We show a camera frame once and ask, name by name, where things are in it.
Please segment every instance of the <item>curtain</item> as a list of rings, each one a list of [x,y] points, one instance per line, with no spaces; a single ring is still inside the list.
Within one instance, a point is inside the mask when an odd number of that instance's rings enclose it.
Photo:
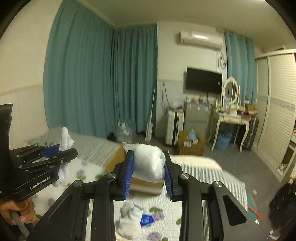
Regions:
[[[48,126],[107,137],[114,121],[114,30],[76,0],[64,0],[50,32],[44,66]]]
[[[257,68],[254,44],[251,39],[239,38],[236,33],[225,33],[227,49],[227,77],[234,77],[240,86],[240,99],[245,96],[254,103],[257,95]]]
[[[118,29],[112,46],[115,120],[132,120],[137,132],[146,131],[157,79],[157,25]]]

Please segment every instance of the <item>blue trash bin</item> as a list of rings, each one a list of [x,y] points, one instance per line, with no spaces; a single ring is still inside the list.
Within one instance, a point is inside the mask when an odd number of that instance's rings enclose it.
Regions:
[[[226,135],[219,133],[217,136],[215,148],[217,150],[226,150],[230,140],[231,140],[231,132],[227,132]]]

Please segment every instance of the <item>sliding wardrobe door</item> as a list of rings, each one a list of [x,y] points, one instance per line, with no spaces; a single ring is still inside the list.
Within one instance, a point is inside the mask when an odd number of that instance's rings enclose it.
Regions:
[[[275,168],[283,160],[295,122],[296,65],[294,54],[268,57],[269,97],[258,151]]]
[[[261,133],[263,130],[263,124],[265,121],[265,115],[267,111],[268,89],[269,89],[269,74],[268,74],[268,61],[267,57],[256,60],[257,62],[257,118],[259,124],[254,139],[253,146],[257,148]]]

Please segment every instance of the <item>black suitcase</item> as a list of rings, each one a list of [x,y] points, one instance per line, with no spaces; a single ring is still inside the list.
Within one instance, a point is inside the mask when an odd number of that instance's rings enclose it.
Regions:
[[[250,118],[250,128],[247,134],[247,137],[242,145],[242,148],[244,150],[251,150],[254,139],[255,139],[255,135],[257,132],[257,128],[258,128],[258,124],[259,124],[259,119],[256,117],[251,117]],[[244,134],[246,132],[246,126],[245,125],[241,125],[240,129],[239,129],[239,133],[237,135],[237,140],[236,143],[238,145],[238,148],[240,148],[241,143],[242,143],[242,139],[244,137]]]

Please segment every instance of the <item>floor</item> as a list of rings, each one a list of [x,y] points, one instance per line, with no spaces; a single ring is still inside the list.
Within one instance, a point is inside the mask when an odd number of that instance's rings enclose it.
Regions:
[[[154,137],[152,137],[151,142],[147,143],[143,135],[138,135],[135,142],[165,146],[164,140]],[[177,154],[176,152],[176,148],[170,148],[170,154]],[[245,182],[247,191],[256,203],[257,211],[264,216],[262,220],[259,219],[259,227],[265,234],[268,234],[271,229],[285,224],[286,220],[279,221],[279,215],[274,215],[272,219],[269,219],[269,202],[281,185],[271,170],[253,151],[244,150],[240,152],[237,145],[233,144],[229,145],[225,151],[216,149],[211,151],[210,147],[207,146],[204,156],[213,158],[225,171]]]

